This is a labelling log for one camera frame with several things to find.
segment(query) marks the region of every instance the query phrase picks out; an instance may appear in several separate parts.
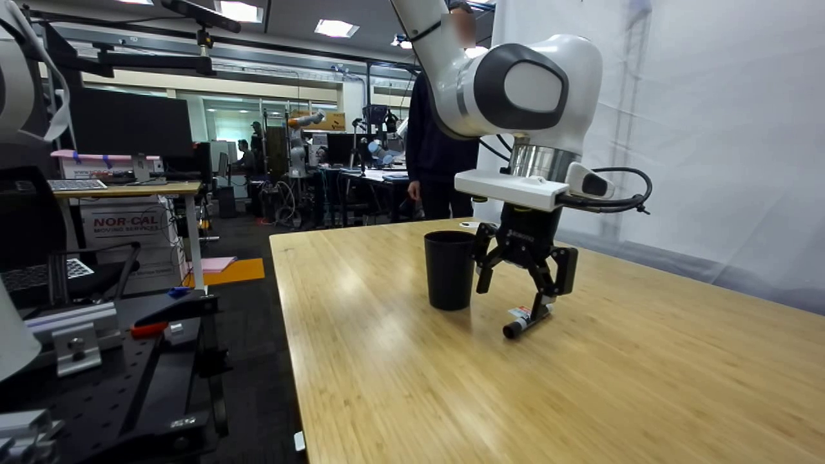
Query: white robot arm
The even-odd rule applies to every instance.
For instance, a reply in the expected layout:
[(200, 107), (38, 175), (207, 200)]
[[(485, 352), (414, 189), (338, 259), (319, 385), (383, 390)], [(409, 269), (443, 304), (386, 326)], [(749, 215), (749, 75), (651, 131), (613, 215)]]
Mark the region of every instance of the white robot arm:
[[(43, 63), (48, 73), (61, 85), (61, 107), (52, 115), (43, 134), (28, 130), (28, 120), (42, 107), (38, 97), (38, 68), (31, 63)], [(69, 130), (74, 142), (71, 117), (69, 117), (69, 85), (42, 46), (28, 18), (12, 0), (0, 0), (0, 138), (18, 147), (53, 142)]]
[(466, 170), (455, 175), (458, 192), (535, 213), (645, 204), (648, 196), (609, 202), (609, 184), (579, 166), (600, 91), (600, 54), (590, 42), (556, 35), (463, 51), (441, 0), (392, 4), (430, 77), (441, 126), (458, 138), (516, 134), (512, 173)]
[[(600, 91), (600, 54), (579, 36), (556, 35), (535, 45), (462, 50), (443, 0), (392, 0), (394, 14), (430, 77), (441, 126), (458, 138), (516, 134), (508, 173), (463, 170), (455, 192), (506, 202), (499, 227), (479, 224), (476, 291), (490, 290), (499, 260), (526, 269), (535, 283), (533, 310), (516, 312), (506, 339), (550, 321), (550, 304), (573, 291), (578, 250), (556, 247), (562, 206), (584, 213), (645, 213), (651, 184), (631, 167), (588, 170), (583, 139)], [(645, 194), (611, 200), (597, 173), (633, 173)]]

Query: wooden tabletop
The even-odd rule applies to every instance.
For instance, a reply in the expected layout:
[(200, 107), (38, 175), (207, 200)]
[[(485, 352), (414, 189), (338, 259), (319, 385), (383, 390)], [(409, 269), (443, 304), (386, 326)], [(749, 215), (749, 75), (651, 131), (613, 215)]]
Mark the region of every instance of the wooden tabletop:
[(194, 196), (200, 184), (135, 184), (135, 185), (109, 185), (91, 192), (53, 192), (57, 200), (129, 200), (129, 196)]
[(439, 312), (430, 231), (271, 238), (310, 461), (825, 461), (825, 317), (583, 250), (508, 343), (528, 273)]

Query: monitor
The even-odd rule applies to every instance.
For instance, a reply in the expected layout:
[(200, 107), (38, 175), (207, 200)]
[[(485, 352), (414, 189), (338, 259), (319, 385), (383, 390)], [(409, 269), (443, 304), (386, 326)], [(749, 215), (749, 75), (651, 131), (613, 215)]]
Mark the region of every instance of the monitor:
[(390, 117), (386, 107), (363, 107), (363, 122), (381, 126)]
[(191, 158), (191, 126), (186, 100), (82, 91), (74, 125), (77, 149), (92, 156), (164, 156)]
[(194, 144), (189, 153), (164, 153), (163, 170), (167, 180), (204, 180), (212, 179), (208, 144)]
[(323, 164), (328, 166), (351, 166), (356, 134), (328, 134), (328, 149)]

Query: black cup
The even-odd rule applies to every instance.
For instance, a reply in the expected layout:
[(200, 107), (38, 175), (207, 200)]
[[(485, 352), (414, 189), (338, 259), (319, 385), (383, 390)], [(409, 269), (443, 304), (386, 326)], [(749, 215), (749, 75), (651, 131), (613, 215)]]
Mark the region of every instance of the black cup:
[(445, 312), (470, 307), (475, 234), (430, 233), (422, 238), (422, 243), (430, 304)]

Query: ceiling light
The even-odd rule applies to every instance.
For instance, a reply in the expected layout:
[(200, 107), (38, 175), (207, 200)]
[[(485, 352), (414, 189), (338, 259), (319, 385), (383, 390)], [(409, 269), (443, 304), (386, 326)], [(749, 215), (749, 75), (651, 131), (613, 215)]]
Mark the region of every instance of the ceiling light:
[(262, 8), (238, 0), (213, 0), (217, 14), (238, 22), (238, 23), (262, 23)]
[(358, 26), (345, 22), (316, 22), (314, 35), (332, 40), (352, 40)]

